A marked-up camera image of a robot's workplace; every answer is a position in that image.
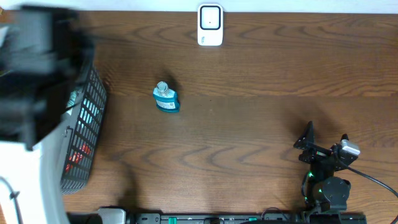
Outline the blue mouthwash bottle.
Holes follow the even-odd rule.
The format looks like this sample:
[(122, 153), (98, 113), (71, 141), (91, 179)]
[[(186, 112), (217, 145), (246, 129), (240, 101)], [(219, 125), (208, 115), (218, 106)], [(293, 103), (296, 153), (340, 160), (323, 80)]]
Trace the blue mouthwash bottle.
[(170, 89), (166, 82), (158, 82), (153, 89), (153, 97), (159, 110), (167, 113), (178, 113), (180, 111), (177, 92)]

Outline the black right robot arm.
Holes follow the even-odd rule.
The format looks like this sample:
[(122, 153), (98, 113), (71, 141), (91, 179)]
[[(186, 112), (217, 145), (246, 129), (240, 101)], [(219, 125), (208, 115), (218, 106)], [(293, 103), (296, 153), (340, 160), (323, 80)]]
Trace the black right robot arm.
[(301, 186), (307, 208), (315, 213), (345, 211), (351, 183), (336, 177), (335, 172), (344, 170), (358, 158), (359, 146), (345, 134), (339, 143), (325, 149), (315, 144), (312, 133), (307, 133), (299, 137), (294, 147), (303, 151), (298, 159), (310, 165)]

